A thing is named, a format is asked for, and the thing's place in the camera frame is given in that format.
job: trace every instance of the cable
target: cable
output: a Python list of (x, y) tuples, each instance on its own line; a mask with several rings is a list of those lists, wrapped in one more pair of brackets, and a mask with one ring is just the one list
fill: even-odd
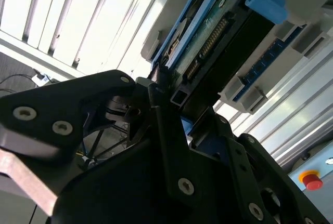
[(52, 84), (56, 83), (55, 81), (52, 81), (51, 78), (49, 76), (47, 76), (46, 74), (45, 74), (45, 76), (47, 77), (47, 79), (49, 80), (50, 83), (52, 83)]
[(6, 91), (6, 92), (8, 92), (8, 93), (16, 93), (16, 91), (14, 91), (14, 90), (12, 90), (12, 89), (6, 89), (6, 88), (4, 88), (4, 89), (1, 89), (1, 88), (0, 88), (0, 91)]
[(32, 215), (31, 215), (31, 218), (30, 218), (29, 224), (31, 224), (31, 222), (32, 222), (32, 218), (33, 218), (33, 216), (35, 215), (36, 209), (37, 209), (37, 204), (35, 205), (35, 208), (34, 208), (34, 210), (33, 210), (33, 212), (32, 212)]
[(111, 147), (107, 148), (105, 151), (100, 152), (98, 155), (94, 157), (94, 159), (99, 158), (100, 156), (104, 155), (105, 153), (108, 153), (109, 151), (113, 150), (115, 147), (121, 145), (123, 142), (125, 142), (127, 138), (121, 139), (119, 142), (116, 144), (112, 145)]
[(28, 76), (28, 75), (26, 75), (26, 74), (13, 74), (13, 75), (11, 75), (11, 76), (6, 77), (4, 80), (2, 80), (2, 81), (0, 82), (0, 84), (2, 84), (4, 81), (10, 79), (11, 77), (15, 77), (15, 76), (25, 77), (26, 79), (32, 81), (31, 76)]
[(89, 151), (89, 153), (88, 153), (88, 155), (87, 155), (87, 157), (88, 157), (89, 159), (93, 158), (94, 153), (95, 153), (95, 151), (96, 151), (96, 148), (97, 148), (97, 146), (98, 146), (98, 143), (99, 143), (100, 139), (102, 138), (103, 133), (104, 133), (104, 130), (103, 130), (103, 129), (100, 130), (100, 131), (98, 132), (98, 135), (97, 135), (97, 137), (96, 137), (96, 139), (95, 139), (95, 142), (94, 142), (92, 148), (90, 149), (90, 151)]

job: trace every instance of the bolt head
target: bolt head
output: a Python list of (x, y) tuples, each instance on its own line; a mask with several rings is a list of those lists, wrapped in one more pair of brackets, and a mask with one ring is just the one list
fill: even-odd
[(125, 83), (129, 83), (130, 80), (127, 77), (120, 77), (121, 81), (125, 82)]
[(225, 3), (225, 0), (221, 0), (219, 7), (223, 7), (224, 3)]
[(37, 112), (33, 108), (26, 106), (15, 108), (12, 114), (15, 118), (22, 121), (30, 121), (37, 116)]
[(249, 204), (249, 210), (257, 220), (261, 221), (264, 219), (264, 213), (262, 212), (261, 208), (259, 208), (259, 206), (255, 203), (252, 202)]
[(250, 143), (255, 143), (255, 140), (253, 137), (248, 137), (248, 139), (249, 139)]
[(56, 134), (67, 136), (73, 132), (73, 126), (66, 121), (56, 121), (52, 125), (52, 130)]
[(178, 187), (184, 194), (194, 194), (194, 186), (192, 182), (186, 178), (181, 178), (178, 180)]
[(326, 163), (327, 165), (333, 165), (333, 157), (330, 157), (329, 159), (327, 159), (327, 160), (325, 161), (325, 163)]
[(304, 220), (306, 224), (314, 224), (314, 222), (307, 217)]

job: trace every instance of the metal rod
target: metal rod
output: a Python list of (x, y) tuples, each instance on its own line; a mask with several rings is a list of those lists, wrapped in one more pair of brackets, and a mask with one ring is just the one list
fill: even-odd
[(119, 127), (117, 125), (112, 125), (111, 128), (116, 129), (116, 130), (118, 130), (120, 132), (123, 132), (124, 134), (127, 134), (127, 130), (126, 129), (124, 129), (122, 127)]
[(119, 142), (117, 142), (116, 144), (112, 145), (111, 147), (107, 148), (105, 151), (100, 152), (98, 155), (96, 155), (94, 158), (97, 159), (100, 156), (108, 153), (109, 151), (113, 150), (115, 147), (121, 145), (122, 143), (124, 143), (127, 140), (127, 138), (121, 139)]
[(95, 151), (96, 151), (96, 148), (97, 148), (97, 146), (98, 146), (98, 143), (99, 143), (99, 141), (100, 141), (100, 139), (101, 139), (103, 133), (104, 133), (104, 130), (103, 130), (103, 129), (99, 131), (99, 133), (98, 133), (98, 135), (97, 135), (97, 137), (96, 137), (96, 139), (95, 139), (95, 142), (94, 142), (94, 144), (93, 144), (91, 150), (89, 151), (89, 154), (87, 155), (88, 158), (93, 158), (93, 155), (94, 155), (94, 153), (95, 153)]

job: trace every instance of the blue plastic bracket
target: blue plastic bracket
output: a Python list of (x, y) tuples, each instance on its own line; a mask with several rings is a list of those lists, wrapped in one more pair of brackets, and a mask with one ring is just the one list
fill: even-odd
[[(181, 15), (177, 19), (175, 25), (171, 29), (169, 35), (167, 36), (166, 40), (164, 41), (162, 47), (154, 57), (151, 65), (151, 69), (154, 68), (156, 63), (161, 58), (162, 52), (165, 50), (166, 45), (169, 43), (170, 39), (172, 38), (172, 35), (176, 31), (177, 26), (183, 19), (183, 17), (186, 14), (187, 9), (190, 7), (190, 3), (192, 0), (188, 0)], [(209, 9), (212, 7), (214, 0), (204, 0), (202, 5), (200, 6), (195, 18), (191, 22), (189, 28), (187, 29), (185, 35), (183, 36), (181, 42), (178, 45), (177, 50), (175, 51), (175, 54), (171, 60), (168, 61), (168, 67), (172, 68), (175, 64), (175, 62), (178, 60), (179, 56), (184, 51), (186, 45), (190, 41), (190, 38), (194, 35), (195, 31), (199, 27), (200, 23), (206, 16), (206, 13), (209, 11)], [(285, 1), (284, 0), (246, 0), (245, 5), (251, 8), (252, 10), (256, 11), (257, 13), (264, 16), (266, 19), (272, 21), (275, 24), (280, 24), (284, 20), (287, 19), (287, 11), (284, 8)]]

